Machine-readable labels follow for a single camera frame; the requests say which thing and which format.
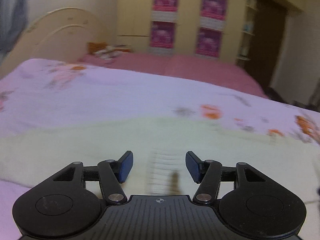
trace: door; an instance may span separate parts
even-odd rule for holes
[[[276,67],[284,33],[286,8],[272,0],[257,0],[257,12],[244,69],[265,90]]]

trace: headboard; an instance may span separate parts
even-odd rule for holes
[[[62,8],[34,21],[0,66],[0,78],[30,58],[74,62],[86,54],[86,43],[108,42],[110,33],[92,13]]]

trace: curtain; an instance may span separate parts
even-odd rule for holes
[[[27,24],[27,0],[0,0],[0,64]]]

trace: ribbed black surface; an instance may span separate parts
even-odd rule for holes
[[[68,239],[245,240],[248,238],[226,228],[210,207],[194,205],[187,196],[132,196],[131,201],[125,205],[109,207],[93,228]],[[288,238],[288,240],[298,239],[296,236]]]

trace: crosshair logo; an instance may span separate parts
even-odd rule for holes
[[[164,200],[163,198],[157,198],[156,201],[157,201],[158,203],[162,203],[162,202],[165,201],[165,200]]]

